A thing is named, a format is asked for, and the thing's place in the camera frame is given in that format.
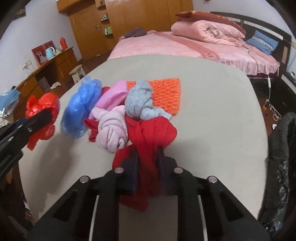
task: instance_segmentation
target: red pillow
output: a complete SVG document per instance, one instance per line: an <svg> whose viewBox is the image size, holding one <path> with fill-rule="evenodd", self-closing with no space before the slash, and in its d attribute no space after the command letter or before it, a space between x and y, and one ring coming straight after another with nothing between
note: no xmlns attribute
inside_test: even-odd
<svg viewBox="0 0 296 241"><path fill-rule="evenodd" d="M241 26L239 26L236 22L221 15L217 15L209 12L188 11L188 12L178 13L176 14L176 16L179 17L178 21L193 22L198 20L208 20L212 22L227 24L238 29L243 35L246 35L246 31Z"/></svg>

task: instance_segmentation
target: pink comforter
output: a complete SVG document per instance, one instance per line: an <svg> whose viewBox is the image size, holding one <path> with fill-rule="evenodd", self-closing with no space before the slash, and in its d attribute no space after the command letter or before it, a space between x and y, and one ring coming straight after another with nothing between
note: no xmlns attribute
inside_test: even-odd
<svg viewBox="0 0 296 241"><path fill-rule="evenodd" d="M177 21L171 27L177 36L191 38L212 44L241 47L245 36L235 27L206 20L194 22Z"/></svg>
<svg viewBox="0 0 296 241"><path fill-rule="evenodd" d="M143 54L164 54L211 59L239 68L246 75L279 73L279 62L255 47L243 43L241 47L205 43L178 37L172 32L152 30L141 37L120 38L108 59Z"/></svg>

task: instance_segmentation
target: power cord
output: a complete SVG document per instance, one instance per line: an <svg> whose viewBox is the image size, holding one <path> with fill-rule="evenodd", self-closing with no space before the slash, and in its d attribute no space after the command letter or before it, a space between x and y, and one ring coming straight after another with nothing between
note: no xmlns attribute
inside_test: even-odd
<svg viewBox="0 0 296 241"><path fill-rule="evenodd" d="M263 110L267 110L267 108L265 107L265 105L267 104L267 102L269 103L269 109L272 111L273 115L272 118L275 121L278 121L282 118L281 114L274 108L274 106L272 104L270 104L269 99L270 99L270 92L271 92L271 80L270 77L268 75L267 77L267 81L268 81L268 88L269 88L269 96L268 99L265 101L264 105L262 106Z"/></svg>
<svg viewBox="0 0 296 241"><path fill-rule="evenodd" d="M259 68L258 68L258 62L257 60L252 56L250 55L255 61L256 61L256 65L257 65L257 77L258 77L258 74L259 74ZM273 107L272 104L270 104L269 102L269 99L270 99L270 92L271 92L271 80L270 80L270 77L269 75L267 76L267 82L268 82L268 88L269 88L269 95L268 95L268 99L265 101L264 105L262 106L262 109L265 111L267 110L267 108L265 107L267 102L269 103L269 109L273 112L273 116L272 118L275 120L275 121L278 121L282 118L281 114Z"/></svg>

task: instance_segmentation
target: gray table surface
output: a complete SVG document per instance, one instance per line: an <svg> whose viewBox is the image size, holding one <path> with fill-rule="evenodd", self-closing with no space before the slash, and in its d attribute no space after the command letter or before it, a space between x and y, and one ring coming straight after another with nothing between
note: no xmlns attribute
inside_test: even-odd
<svg viewBox="0 0 296 241"><path fill-rule="evenodd" d="M112 86L118 80L180 78L181 106L171 122L178 130L165 154L193 175L217 176L257 217L266 179L267 134L247 76L235 67L183 56L142 55L110 59L89 73ZM35 219L40 218L82 175L103 176L113 154L80 139L63 136L63 110L80 86L61 99L55 135L24 148L20 175ZM177 198L156 197L145 213L120 206L120 240L176 240Z"/></svg>

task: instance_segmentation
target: red plastic bag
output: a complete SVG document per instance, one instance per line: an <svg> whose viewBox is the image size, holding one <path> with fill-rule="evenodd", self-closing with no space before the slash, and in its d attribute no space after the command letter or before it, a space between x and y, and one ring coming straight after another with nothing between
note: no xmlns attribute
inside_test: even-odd
<svg viewBox="0 0 296 241"><path fill-rule="evenodd" d="M28 99L26 108L26 118L31 118L43 109L49 109L52 114L52 121L29 138L27 147L33 150L38 140L49 140L54 135L55 126L53 124L59 114L59 97L53 93L46 93L37 101L33 95Z"/></svg>

